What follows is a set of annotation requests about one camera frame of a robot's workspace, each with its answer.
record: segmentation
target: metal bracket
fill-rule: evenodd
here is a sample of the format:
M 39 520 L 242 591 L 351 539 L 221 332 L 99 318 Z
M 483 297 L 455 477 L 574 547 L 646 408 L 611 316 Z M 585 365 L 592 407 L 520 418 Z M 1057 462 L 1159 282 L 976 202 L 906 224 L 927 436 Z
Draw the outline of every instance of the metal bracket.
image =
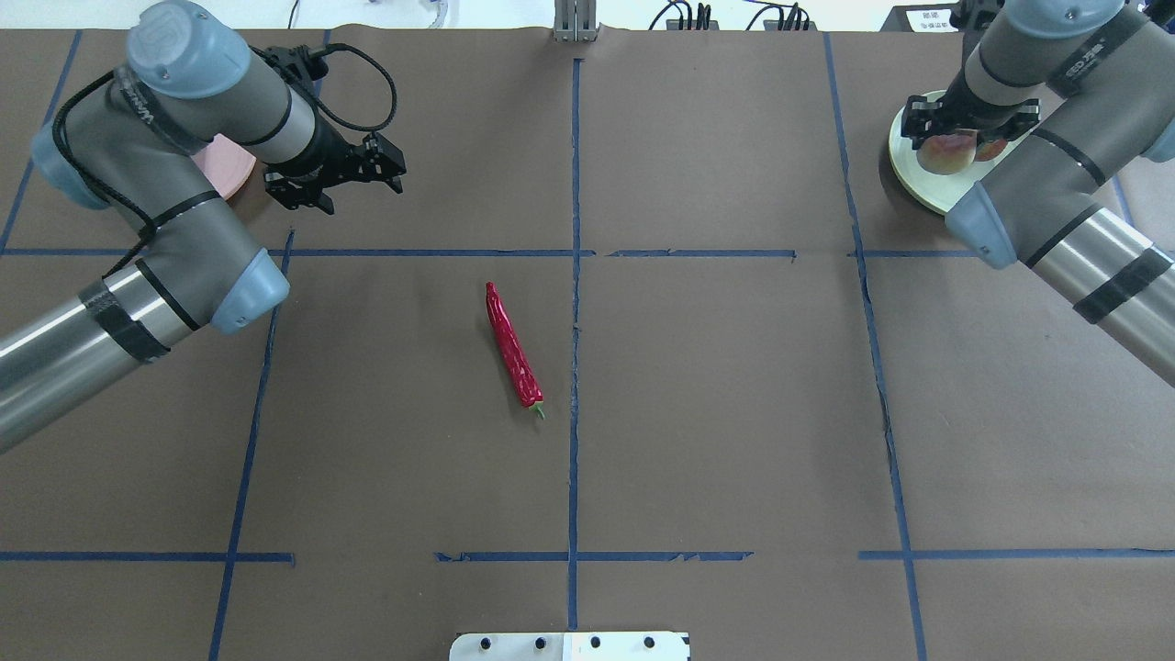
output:
M 571 632 L 464 634 L 449 661 L 689 661 L 690 634 Z
M 596 0 L 555 0 L 556 41 L 596 41 Z

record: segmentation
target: horizontal blue tape line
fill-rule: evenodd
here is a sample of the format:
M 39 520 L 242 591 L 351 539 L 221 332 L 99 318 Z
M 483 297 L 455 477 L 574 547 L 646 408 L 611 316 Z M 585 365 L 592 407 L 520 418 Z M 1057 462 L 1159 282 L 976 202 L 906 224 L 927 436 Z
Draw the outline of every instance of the horizontal blue tape line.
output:
M 562 551 L 484 551 L 446 555 L 432 554 L 437 562 L 566 562 Z M 580 562 L 673 562 L 697 560 L 700 562 L 740 562 L 754 555 L 750 551 L 580 551 L 576 558 Z
M 226 553 L 134 551 L 0 551 L 0 562 L 224 562 Z M 293 553 L 241 553 L 237 562 L 294 564 Z
M 6 255 L 24 256 L 95 256 L 95 257 L 121 257 L 127 254 L 126 248 L 5 248 Z
M 270 249 L 270 255 L 280 256 L 286 250 Z M 593 256 L 593 250 L 582 250 L 583 256 Z M 295 248 L 295 257 L 570 257 L 575 250 L 492 250 L 481 248 Z
M 864 250 L 865 257 L 974 257 L 971 250 Z
M 795 250 L 616 250 L 610 257 L 791 257 Z
M 914 560 L 1047 560 L 1073 558 L 1175 558 L 1159 548 L 992 548 L 913 551 Z M 900 551 L 862 551 L 859 560 L 902 560 Z

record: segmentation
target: label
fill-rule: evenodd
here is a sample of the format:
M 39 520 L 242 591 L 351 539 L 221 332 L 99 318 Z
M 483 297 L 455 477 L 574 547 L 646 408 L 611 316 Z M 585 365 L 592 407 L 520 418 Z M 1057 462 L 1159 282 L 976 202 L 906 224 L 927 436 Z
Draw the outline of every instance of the label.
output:
M 914 32 L 959 32 L 951 27 L 951 9 L 909 9 L 906 20 Z

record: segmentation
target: red chili pepper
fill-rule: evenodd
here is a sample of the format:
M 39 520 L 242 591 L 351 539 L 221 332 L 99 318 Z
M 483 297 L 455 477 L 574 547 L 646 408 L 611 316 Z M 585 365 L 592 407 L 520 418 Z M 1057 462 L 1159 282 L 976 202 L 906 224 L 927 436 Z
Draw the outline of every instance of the red chili pepper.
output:
M 513 332 L 513 325 L 510 324 L 506 308 L 502 305 L 502 297 L 498 296 L 498 288 L 494 282 L 485 283 L 485 311 L 490 313 L 490 325 L 494 326 L 494 337 L 498 342 L 498 352 L 502 353 L 502 360 L 510 372 L 510 380 L 513 382 L 515 392 L 518 393 L 518 403 L 546 420 L 546 414 L 543 413 L 543 391 L 538 390 L 538 382 L 530 371 L 526 355 L 522 353 L 518 336 Z

